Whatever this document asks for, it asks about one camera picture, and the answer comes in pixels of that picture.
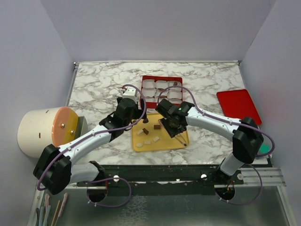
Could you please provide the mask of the brown bar chocolate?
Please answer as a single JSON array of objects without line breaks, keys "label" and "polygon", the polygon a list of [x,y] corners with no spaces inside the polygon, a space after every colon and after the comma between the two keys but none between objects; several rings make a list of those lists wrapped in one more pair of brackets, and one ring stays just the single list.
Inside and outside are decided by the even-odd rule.
[{"label": "brown bar chocolate", "polygon": [[149,131],[148,131],[146,128],[143,128],[143,132],[144,132],[144,134],[146,134],[146,135],[149,134]]}]

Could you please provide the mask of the pink silicone tongs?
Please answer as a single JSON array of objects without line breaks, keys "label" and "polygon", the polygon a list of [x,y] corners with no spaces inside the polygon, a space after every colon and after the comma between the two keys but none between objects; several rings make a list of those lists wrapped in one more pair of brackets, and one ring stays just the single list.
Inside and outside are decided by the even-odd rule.
[{"label": "pink silicone tongs", "polygon": [[161,125],[161,127],[163,127],[166,130],[166,132],[171,138],[175,138],[184,147],[187,146],[187,141],[182,135],[182,133],[186,131],[185,126],[172,122],[171,120],[165,118],[159,119],[158,122]]}]

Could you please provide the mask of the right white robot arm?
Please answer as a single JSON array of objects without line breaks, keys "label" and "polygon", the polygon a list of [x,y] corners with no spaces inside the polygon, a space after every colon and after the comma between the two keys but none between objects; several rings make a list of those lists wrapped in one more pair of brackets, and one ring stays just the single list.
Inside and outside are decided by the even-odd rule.
[{"label": "right white robot arm", "polygon": [[254,120],[227,118],[207,113],[197,105],[182,102],[175,105],[166,99],[161,100],[155,110],[163,116],[160,123],[171,138],[187,130],[187,126],[199,127],[216,133],[232,142],[232,153],[227,156],[216,172],[216,179],[227,184],[235,172],[244,164],[253,163],[264,141]]}]

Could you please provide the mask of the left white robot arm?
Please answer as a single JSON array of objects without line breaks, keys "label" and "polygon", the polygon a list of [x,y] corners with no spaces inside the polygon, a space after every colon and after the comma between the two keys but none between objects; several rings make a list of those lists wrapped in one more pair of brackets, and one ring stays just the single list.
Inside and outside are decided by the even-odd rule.
[{"label": "left white robot arm", "polygon": [[71,169],[82,157],[120,137],[125,130],[141,119],[146,119],[146,101],[141,98],[141,109],[130,98],[118,98],[116,110],[90,132],[58,147],[49,144],[44,148],[33,170],[38,179],[37,189],[51,194],[63,191],[71,182]]}]

